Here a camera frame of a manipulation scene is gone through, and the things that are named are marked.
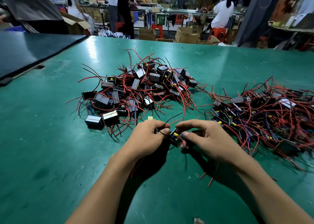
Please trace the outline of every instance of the black pants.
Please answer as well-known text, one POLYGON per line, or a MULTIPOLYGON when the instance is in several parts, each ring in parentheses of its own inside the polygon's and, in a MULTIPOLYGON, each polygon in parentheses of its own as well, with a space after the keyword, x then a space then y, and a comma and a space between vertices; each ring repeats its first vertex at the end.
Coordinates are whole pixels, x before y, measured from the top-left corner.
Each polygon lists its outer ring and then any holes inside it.
MULTIPOLYGON (((61 34, 61 35, 69 34, 68 26, 65 24, 64 20, 27 21, 27 24, 29 24, 31 27, 33 27, 41 34, 61 34)), ((24 27, 24 29, 27 32, 31 32, 26 27, 24 27)))
POLYGON ((124 20, 124 25, 120 29, 121 32, 124 34, 127 34, 131 37, 131 39, 134 39, 134 26, 131 18, 131 11, 129 8, 128 2, 119 2, 118 0, 118 11, 120 12, 121 16, 124 20))

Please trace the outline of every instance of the green tabletop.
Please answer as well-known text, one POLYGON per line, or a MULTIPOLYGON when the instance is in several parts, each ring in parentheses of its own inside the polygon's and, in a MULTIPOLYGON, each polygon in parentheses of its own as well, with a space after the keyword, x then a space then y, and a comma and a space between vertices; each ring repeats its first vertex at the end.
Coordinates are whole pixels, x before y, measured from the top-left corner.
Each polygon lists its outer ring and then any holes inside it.
MULTIPOLYGON (((259 83, 271 75, 292 89, 314 89, 311 52, 91 36, 46 61, 45 68, 34 69, 0 88, 0 223, 63 223, 79 205, 131 130, 114 142, 106 129, 87 128, 86 112, 80 119, 75 101, 65 103, 97 84, 97 79, 77 83, 90 76, 82 63, 104 76, 118 74, 118 64, 129 64, 128 53, 123 50, 135 49, 137 44, 140 56, 156 52, 160 58, 166 56, 172 67, 189 67, 191 76, 214 85, 217 93, 224 87, 228 95, 236 96, 247 82, 253 86, 252 81, 259 83)), ((133 63, 138 62, 131 54, 133 63)), ((209 103, 208 95, 193 95, 197 105, 209 103)), ((174 109, 164 110, 162 120, 181 112, 181 106, 172 103, 174 109)), ((198 116, 197 111, 186 113, 186 119, 198 116)), ((265 156, 258 154, 256 158, 266 172, 314 216, 311 159, 306 154, 294 158, 305 170, 300 172, 290 163, 263 153, 265 156)), ((199 217, 206 223, 257 223, 250 210, 256 211, 256 207, 238 177, 220 165, 207 188, 210 177, 199 180, 204 173, 199 163, 203 161, 197 152, 185 155, 179 148, 168 151, 163 146, 127 181, 118 222, 189 224, 193 217, 199 217)))

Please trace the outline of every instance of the pile of metal parts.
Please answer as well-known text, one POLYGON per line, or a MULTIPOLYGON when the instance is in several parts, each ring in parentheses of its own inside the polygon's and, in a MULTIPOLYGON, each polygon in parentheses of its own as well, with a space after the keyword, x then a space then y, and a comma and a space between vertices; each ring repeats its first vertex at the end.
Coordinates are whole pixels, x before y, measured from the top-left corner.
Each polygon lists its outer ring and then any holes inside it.
POLYGON ((103 37, 130 39, 129 35, 124 35, 122 32, 112 32, 111 30, 105 30, 105 29, 103 29, 101 32, 102 34, 100 34, 100 36, 103 36, 103 37))
MULTIPOLYGON (((152 119, 154 112, 157 117, 159 112, 165 115, 160 109, 172 108, 172 105, 165 104, 167 99, 182 104, 184 109, 182 119, 186 109, 196 109, 190 98, 189 88, 204 89, 204 85, 201 87, 184 68, 174 69, 160 58, 152 59, 153 54, 144 59, 138 56, 140 63, 132 65, 129 53, 131 65, 120 66, 118 70, 122 73, 111 77, 100 76, 91 67, 84 65, 87 67, 84 69, 94 76, 81 79, 79 82, 91 78, 98 79, 98 85, 94 90, 84 91, 81 97, 76 98, 80 99, 77 105, 79 116, 81 108, 87 109, 88 117, 85 122, 88 128, 101 130, 106 126, 110 135, 117 136, 128 127, 133 129, 132 125, 136 126, 137 120, 142 119, 148 111, 152 112, 149 119, 152 119)), ((172 133, 174 144, 177 142, 177 136, 178 134, 172 133)))
POLYGON ((269 78, 245 90, 238 97, 209 92, 212 115, 239 145, 253 155, 257 147, 271 148, 298 167, 289 156, 311 151, 314 138, 314 93, 291 90, 269 78))

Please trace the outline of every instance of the stool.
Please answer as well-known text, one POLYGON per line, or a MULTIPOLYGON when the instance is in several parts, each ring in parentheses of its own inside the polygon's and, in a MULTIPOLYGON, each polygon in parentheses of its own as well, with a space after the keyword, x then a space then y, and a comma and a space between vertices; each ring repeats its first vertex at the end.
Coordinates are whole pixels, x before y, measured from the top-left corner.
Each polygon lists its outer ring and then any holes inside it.
POLYGON ((124 22, 116 22, 116 31, 118 31, 120 27, 123 27, 123 25, 124 25, 124 22))
POLYGON ((209 37, 214 34, 214 36, 219 39, 220 42, 225 42, 225 37, 226 37, 226 28, 216 28, 214 27, 210 34, 209 34, 209 37))
POLYGON ((184 15, 176 15, 175 16, 175 25, 182 25, 184 20, 184 15))
POLYGON ((160 36, 157 36, 157 35, 156 35, 156 38, 163 39, 162 25, 155 25, 155 24, 152 24, 152 29, 153 29, 153 30, 159 29, 159 31, 160 31, 160 36))

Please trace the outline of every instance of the person's left hand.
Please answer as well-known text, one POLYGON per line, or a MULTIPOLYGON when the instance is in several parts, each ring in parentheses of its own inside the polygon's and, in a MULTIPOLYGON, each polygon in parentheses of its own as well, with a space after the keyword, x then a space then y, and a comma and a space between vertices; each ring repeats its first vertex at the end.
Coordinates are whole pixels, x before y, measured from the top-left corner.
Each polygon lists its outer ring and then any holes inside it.
POLYGON ((169 135, 169 128, 170 126, 168 124, 154 119, 140 122, 137 124, 122 149, 127 152, 128 155, 132 156, 132 158, 139 160, 157 150, 162 140, 169 135), (155 129, 160 127, 165 128, 155 134, 155 129))

